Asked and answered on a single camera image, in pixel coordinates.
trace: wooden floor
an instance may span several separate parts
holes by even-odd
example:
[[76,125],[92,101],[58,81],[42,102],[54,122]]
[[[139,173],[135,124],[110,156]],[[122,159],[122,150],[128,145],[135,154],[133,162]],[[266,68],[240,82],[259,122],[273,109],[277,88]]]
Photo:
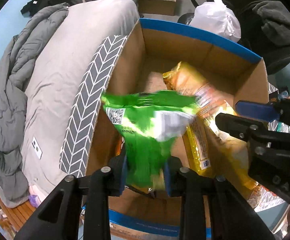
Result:
[[0,219],[0,226],[3,230],[8,231],[11,236],[20,230],[27,219],[36,210],[29,201],[15,207],[6,207],[0,198],[0,207],[7,216],[7,218]]

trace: gray cloth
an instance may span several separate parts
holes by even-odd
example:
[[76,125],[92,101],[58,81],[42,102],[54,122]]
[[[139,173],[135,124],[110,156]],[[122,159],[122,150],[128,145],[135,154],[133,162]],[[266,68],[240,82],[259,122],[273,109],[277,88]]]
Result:
[[277,46],[290,45],[290,13],[280,1],[260,2],[253,12],[261,17],[262,31],[270,41]]
[[0,186],[8,200],[22,197],[28,181],[21,171],[27,96],[23,84],[51,36],[68,15],[66,4],[37,12],[12,38],[0,60]]

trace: green chip bag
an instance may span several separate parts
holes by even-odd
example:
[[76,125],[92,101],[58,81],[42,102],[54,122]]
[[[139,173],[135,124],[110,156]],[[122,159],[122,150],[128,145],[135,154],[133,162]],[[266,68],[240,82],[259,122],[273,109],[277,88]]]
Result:
[[153,187],[171,155],[176,137],[195,118],[195,97],[176,91],[138,93],[125,96],[103,94],[104,111],[125,138],[127,183]]

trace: wooden slats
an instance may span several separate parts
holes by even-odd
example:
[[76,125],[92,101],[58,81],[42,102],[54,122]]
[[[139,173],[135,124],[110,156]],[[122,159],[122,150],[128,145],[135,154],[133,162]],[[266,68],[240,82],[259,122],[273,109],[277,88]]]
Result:
[[21,206],[17,206],[17,209],[20,212],[20,214],[24,217],[24,219],[27,221],[30,215],[27,214],[27,212]]
[[32,213],[36,210],[29,201],[15,207],[15,208],[7,208],[1,198],[0,198],[0,206],[3,212],[6,214],[9,223],[14,227],[16,231],[19,231],[20,228],[26,223]]
[[8,209],[8,214],[9,215],[7,215],[6,213],[6,216],[8,217],[8,218],[12,218],[13,219],[13,221],[14,221],[14,223],[16,223],[16,225],[14,225],[13,223],[12,223],[12,220],[10,220],[10,223],[12,223],[12,225],[15,227],[15,229],[16,229],[16,231],[19,231],[20,230],[20,228],[22,227],[22,222],[20,221],[20,219],[16,216],[16,214],[14,213],[14,211],[12,210],[12,209],[10,209],[10,208],[7,208]]
[[32,205],[30,205],[29,201],[26,201],[25,204],[30,208],[32,212],[35,212],[36,208],[34,208]]
[[20,205],[20,207],[22,207],[24,209],[24,211],[29,215],[31,216],[32,215],[32,210],[26,205],[26,203],[22,203]]

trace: white plastic bag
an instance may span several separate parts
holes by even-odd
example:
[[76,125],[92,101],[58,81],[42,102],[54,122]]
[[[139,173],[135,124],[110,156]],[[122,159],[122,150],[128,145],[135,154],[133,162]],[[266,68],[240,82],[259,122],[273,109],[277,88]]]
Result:
[[241,38],[241,27],[233,11],[222,0],[205,2],[197,6],[190,26],[206,30],[231,41]]

